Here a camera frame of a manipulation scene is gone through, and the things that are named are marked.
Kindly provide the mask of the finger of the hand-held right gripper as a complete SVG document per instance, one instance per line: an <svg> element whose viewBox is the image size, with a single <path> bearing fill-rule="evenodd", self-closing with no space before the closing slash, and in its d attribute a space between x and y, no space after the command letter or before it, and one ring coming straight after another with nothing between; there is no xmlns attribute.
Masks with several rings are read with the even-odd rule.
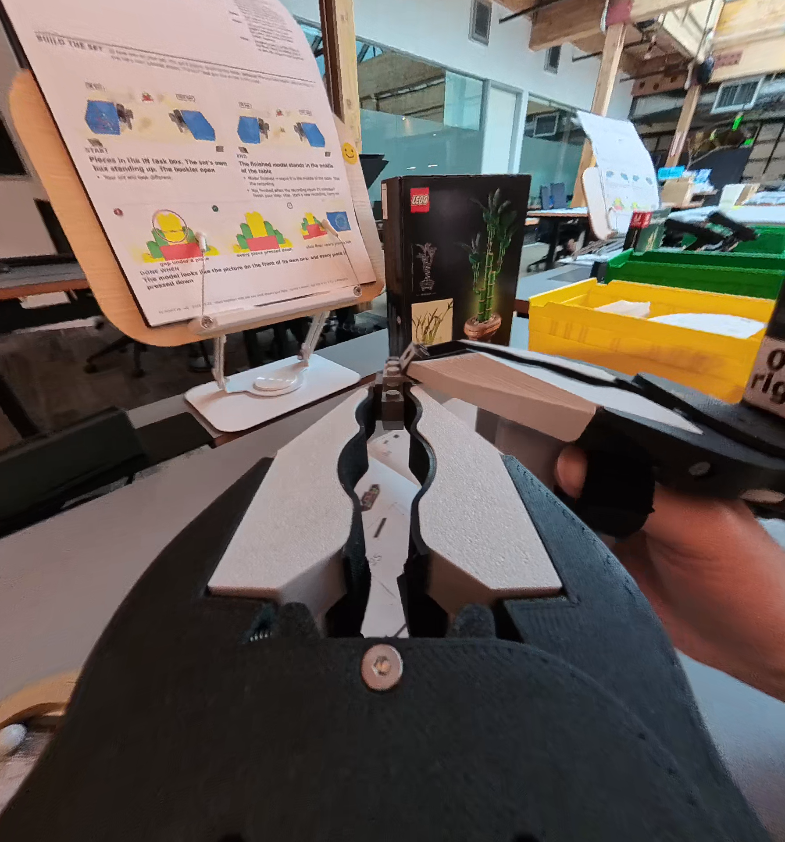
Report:
<svg viewBox="0 0 785 842"><path fill-rule="evenodd" d="M645 396L631 377L605 367L563 356L472 340L456 341L455 350L480 352L501 359L523 373L590 400L599 407L697 435L703 433L696 423L682 414Z"/></svg>
<svg viewBox="0 0 785 842"><path fill-rule="evenodd" d="M598 411L589 399L481 352L415 360L407 374L424 387L564 443L576 441Z"/></svg>

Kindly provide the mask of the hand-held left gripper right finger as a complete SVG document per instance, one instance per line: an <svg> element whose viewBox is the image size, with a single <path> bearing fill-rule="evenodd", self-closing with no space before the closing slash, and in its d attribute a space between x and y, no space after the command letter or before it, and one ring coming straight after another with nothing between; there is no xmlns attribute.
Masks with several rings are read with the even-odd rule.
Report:
<svg viewBox="0 0 785 842"><path fill-rule="evenodd" d="M408 391L410 510L402 605L409 637L444 637L468 605L562 595L502 454L421 385Z"/></svg>

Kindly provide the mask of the dark grey brick assembly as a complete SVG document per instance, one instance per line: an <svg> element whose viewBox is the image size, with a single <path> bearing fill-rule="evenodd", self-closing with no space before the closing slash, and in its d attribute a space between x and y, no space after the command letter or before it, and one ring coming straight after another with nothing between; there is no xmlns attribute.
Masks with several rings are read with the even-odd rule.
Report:
<svg viewBox="0 0 785 842"><path fill-rule="evenodd" d="M410 385L406 365L400 357L390 356L376 374L373 408L376 423L386 432L405 427Z"/></svg>

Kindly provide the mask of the grey desk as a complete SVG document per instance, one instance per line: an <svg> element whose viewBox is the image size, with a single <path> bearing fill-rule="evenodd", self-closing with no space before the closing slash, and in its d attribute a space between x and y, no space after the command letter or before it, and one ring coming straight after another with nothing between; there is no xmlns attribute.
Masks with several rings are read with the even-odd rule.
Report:
<svg viewBox="0 0 785 842"><path fill-rule="evenodd" d="M68 699L89 651L157 553L261 457L353 390L0 540L0 727ZM774 840L785 840L785 705L683 657L724 761Z"/></svg>

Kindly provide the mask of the person's right hand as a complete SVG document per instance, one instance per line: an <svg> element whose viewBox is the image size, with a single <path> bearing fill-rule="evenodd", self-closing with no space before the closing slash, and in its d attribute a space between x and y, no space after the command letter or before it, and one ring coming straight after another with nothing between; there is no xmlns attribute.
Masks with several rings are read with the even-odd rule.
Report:
<svg viewBox="0 0 785 842"><path fill-rule="evenodd" d="M656 485L653 510L617 554L673 640L785 626L785 549L741 502Z"/></svg>

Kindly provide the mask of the yellow bin with white paper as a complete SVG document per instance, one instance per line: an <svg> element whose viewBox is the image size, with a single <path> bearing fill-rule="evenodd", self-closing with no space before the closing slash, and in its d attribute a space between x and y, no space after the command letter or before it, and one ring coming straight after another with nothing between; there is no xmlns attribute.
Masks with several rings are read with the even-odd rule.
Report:
<svg viewBox="0 0 785 842"><path fill-rule="evenodd" d="M649 301L651 312L639 319L595 311L615 300ZM528 347L625 375L657 375L734 403L744 394L766 328L751 339L733 339L648 319L704 312L767 324L774 307L774 300L588 279L529 298Z"/></svg>

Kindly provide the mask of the instruction booklet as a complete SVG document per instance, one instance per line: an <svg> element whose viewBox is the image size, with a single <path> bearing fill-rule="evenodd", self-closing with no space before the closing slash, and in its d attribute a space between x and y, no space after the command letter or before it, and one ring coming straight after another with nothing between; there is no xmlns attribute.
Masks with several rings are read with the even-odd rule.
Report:
<svg viewBox="0 0 785 842"><path fill-rule="evenodd" d="M371 586L361 634L407 637L398 579L409 553L411 506L420 484L409 469L407 431L379 430L368 441L368 469L356 486Z"/></svg>

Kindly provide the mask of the black bamboo set box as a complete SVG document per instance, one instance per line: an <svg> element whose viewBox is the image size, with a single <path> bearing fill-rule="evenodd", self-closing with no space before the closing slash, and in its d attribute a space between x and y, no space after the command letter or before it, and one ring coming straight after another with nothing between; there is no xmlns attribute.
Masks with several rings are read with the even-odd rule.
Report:
<svg viewBox="0 0 785 842"><path fill-rule="evenodd" d="M382 182L390 355L410 343L509 345L531 182L528 174Z"/></svg>

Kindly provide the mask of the dark set box red logo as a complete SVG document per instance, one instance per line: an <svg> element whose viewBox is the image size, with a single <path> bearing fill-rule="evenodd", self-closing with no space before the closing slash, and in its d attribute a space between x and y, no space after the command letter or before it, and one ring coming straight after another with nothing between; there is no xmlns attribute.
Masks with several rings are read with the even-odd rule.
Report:
<svg viewBox="0 0 785 842"><path fill-rule="evenodd" d="M653 211L634 211L625 237L625 249L631 249L635 253L658 249L664 239L665 225L670 214L670 207Z"/></svg>

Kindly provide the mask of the spare black gripper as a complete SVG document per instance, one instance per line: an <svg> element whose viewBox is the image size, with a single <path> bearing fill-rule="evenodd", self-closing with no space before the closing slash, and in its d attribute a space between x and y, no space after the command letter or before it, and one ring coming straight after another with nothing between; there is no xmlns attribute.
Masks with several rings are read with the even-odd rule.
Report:
<svg viewBox="0 0 785 842"><path fill-rule="evenodd" d="M756 229L713 212L698 222L668 218L662 246L689 252L731 252L740 244L753 243L758 238Z"/></svg>

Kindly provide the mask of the small wooden document stand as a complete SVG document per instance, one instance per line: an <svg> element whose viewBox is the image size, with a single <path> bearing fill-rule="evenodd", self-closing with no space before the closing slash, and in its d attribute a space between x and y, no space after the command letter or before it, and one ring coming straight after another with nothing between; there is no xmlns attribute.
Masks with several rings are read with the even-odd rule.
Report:
<svg viewBox="0 0 785 842"><path fill-rule="evenodd" d="M590 230L599 240L625 235L634 212L661 207L649 152L629 121L585 111L577 113L577 120L594 158L581 176Z"/></svg>

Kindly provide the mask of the black rectangular box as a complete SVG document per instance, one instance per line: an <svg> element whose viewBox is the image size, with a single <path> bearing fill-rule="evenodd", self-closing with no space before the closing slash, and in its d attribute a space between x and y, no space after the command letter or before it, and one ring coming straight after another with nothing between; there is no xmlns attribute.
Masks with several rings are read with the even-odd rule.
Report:
<svg viewBox="0 0 785 842"><path fill-rule="evenodd" d="M0 451L0 524L49 509L148 465L126 412L109 408Z"/></svg>

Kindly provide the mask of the tan brick pot model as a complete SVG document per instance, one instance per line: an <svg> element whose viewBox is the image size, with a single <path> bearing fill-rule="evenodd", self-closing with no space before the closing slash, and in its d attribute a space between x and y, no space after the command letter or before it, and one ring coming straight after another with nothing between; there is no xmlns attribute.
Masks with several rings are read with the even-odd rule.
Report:
<svg viewBox="0 0 785 842"><path fill-rule="evenodd" d="M0 814L61 726L78 677L54 674L0 700Z"/></svg>

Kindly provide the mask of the grey side table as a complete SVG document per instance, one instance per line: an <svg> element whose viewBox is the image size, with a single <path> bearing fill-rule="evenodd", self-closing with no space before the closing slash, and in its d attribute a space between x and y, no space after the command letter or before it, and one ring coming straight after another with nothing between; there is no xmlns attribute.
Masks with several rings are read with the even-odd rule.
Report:
<svg viewBox="0 0 785 842"><path fill-rule="evenodd" d="M5 271L0 271L0 301L89 289L89 282L75 261L5 267Z"/></svg>

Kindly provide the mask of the light wooden post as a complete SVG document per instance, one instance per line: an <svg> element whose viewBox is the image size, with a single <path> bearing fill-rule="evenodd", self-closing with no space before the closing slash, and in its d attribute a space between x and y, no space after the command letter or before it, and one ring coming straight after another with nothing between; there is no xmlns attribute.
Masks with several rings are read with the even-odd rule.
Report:
<svg viewBox="0 0 785 842"><path fill-rule="evenodd" d="M356 152L362 151L354 3L319 1L325 86L334 115Z"/></svg>
<svg viewBox="0 0 785 842"><path fill-rule="evenodd" d="M628 24L617 23L607 27L604 48L600 58L600 65L596 79L596 86L591 101L590 112L598 116L606 116L610 99L617 81L621 55L626 41ZM578 172L574 183L574 193L571 205L573 208L585 207L587 201L583 186L585 171L593 166L594 154L590 141L586 140L578 164Z"/></svg>

